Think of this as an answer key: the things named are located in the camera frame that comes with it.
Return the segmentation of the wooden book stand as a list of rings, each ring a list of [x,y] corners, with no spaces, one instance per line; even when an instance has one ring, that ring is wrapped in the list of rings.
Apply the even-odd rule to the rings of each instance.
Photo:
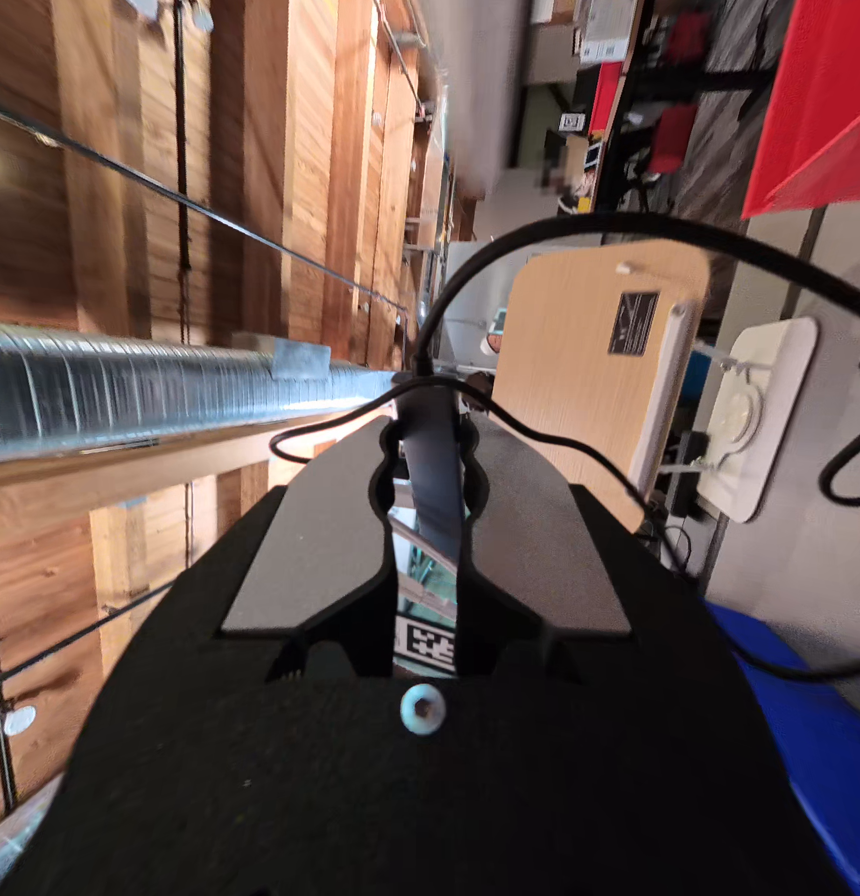
[[[707,255],[651,240],[543,252],[517,273],[493,399],[540,432],[585,442],[648,497],[693,350],[709,357],[698,494],[751,521],[819,338],[810,317],[742,330],[727,350],[694,337],[710,279]]]

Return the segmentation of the black-legged work table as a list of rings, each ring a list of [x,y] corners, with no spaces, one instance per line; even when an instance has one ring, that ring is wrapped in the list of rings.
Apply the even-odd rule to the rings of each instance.
[[[628,174],[640,156],[649,160],[651,141],[628,155],[630,133],[652,130],[633,126],[639,106],[696,106],[717,94],[745,94],[738,120],[768,95],[780,52],[768,55],[770,14],[777,2],[634,2],[625,57],[619,63],[615,97],[600,134],[598,166],[592,191],[593,211],[614,211],[626,194],[636,192],[648,211],[644,175]]]

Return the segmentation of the red plastic bin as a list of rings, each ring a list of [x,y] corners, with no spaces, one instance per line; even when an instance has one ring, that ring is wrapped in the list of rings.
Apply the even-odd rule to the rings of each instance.
[[[742,218],[860,203],[860,1],[797,1]]]

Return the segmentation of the white cardboard box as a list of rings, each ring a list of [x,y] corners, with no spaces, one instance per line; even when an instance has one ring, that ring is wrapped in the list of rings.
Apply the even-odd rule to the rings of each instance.
[[[574,48],[581,67],[622,63],[634,35],[637,1],[577,1]]]

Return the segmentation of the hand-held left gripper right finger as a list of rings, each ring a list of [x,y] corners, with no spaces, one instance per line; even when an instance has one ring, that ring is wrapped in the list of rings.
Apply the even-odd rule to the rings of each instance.
[[[491,417],[462,422],[462,678],[613,678],[634,633],[567,480]]]

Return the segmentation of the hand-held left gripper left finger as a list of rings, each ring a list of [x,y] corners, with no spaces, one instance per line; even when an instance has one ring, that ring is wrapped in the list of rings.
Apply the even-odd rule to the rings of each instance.
[[[282,664],[333,644],[358,677],[391,677],[399,599],[389,520],[396,433],[391,418],[377,417],[294,477],[222,635],[285,639]]]

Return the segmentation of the black white tag sign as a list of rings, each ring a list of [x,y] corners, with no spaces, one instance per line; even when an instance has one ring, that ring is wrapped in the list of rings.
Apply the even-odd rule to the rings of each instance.
[[[454,629],[405,614],[395,615],[393,658],[437,677],[455,677]]]

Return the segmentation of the blue plastic bin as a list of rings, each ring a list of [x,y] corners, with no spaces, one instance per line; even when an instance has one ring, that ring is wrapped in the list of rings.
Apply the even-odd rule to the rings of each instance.
[[[860,712],[833,686],[741,667],[798,802],[850,890],[860,894]]]

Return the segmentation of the small red bin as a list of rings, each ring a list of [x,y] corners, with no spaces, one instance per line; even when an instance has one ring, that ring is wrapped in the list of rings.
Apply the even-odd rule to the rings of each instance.
[[[589,120],[591,136],[601,136],[608,128],[623,84],[623,62],[607,62],[598,67],[598,78]]]

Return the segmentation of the red bag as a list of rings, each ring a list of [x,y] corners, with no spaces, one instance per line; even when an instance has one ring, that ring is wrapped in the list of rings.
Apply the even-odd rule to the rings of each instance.
[[[697,112],[697,104],[670,106],[663,111],[650,143],[648,173],[671,175],[682,168]]]

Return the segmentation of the black USB hub with cable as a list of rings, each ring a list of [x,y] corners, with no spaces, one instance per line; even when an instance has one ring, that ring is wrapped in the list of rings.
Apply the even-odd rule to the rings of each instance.
[[[543,218],[481,246],[446,283],[431,306],[415,340],[414,376],[406,386],[429,388],[403,403],[402,441],[418,512],[428,511],[430,533],[443,536],[443,547],[458,547],[464,520],[461,461],[458,451],[456,401],[443,397],[449,378],[432,377],[431,349],[444,313],[459,292],[495,261],[511,252],[549,240],[585,234],[619,234],[664,238],[716,252],[746,263],[817,294],[860,319],[860,288],[811,263],[767,245],[711,225],[655,212],[593,212]]]

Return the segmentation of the large silver insulated duct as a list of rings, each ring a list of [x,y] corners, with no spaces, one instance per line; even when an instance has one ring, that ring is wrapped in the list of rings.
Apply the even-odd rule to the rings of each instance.
[[[394,374],[0,323],[0,463],[357,408]]]

